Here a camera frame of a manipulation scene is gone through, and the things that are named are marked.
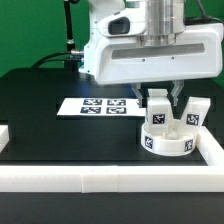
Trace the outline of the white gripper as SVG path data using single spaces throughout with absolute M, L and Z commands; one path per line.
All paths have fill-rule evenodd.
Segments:
M 220 23 L 188 26 L 168 46 L 145 46 L 138 37 L 102 37 L 88 53 L 87 72 L 101 85 L 130 83 L 143 107 L 141 84 L 174 81 L 173 105 L 186 79 L 218 76 L 223 67 Z

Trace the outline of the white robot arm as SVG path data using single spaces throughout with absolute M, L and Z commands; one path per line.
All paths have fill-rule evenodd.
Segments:
M 101 85 L 130 84 L 142 107 L 141 85 L 218 76 L 224 24 L 206 14 L 185 16 L 186 0 L 88 0 L 90 38 L 79 71 Z

